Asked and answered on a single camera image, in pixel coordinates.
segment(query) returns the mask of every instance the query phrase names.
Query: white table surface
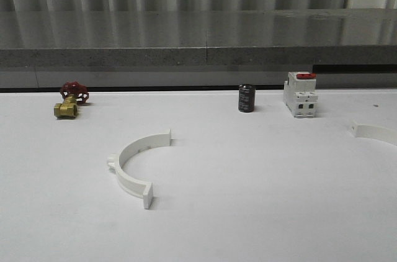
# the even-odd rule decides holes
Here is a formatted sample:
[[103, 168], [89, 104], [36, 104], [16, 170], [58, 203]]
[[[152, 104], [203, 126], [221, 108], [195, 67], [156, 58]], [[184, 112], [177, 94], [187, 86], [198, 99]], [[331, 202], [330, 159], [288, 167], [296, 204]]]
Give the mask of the white table surface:
[[[318, 94], [294, 119], [282, 91], [248, 114], [237, 91], [91, 93], [75, 120], [0, 94], [0, 261], [397, 261], [397, 148], [348, 131], [397, 130], [397, 90]], [[106, 158], [167, 128], [125, 167], [144, 210]]]

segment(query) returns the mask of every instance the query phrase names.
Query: valve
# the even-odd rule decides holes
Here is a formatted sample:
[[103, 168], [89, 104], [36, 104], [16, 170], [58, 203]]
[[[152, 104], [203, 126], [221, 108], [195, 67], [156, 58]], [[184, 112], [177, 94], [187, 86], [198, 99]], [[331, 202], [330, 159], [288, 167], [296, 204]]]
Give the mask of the valve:
[[89, 97], [87, 87], [78, 82], [65, 83], [60, 93], [64, 101], [54, 106], [54, 115], [57, 118], [75, 118], [78, 114], [77, 104], [85, 104]]

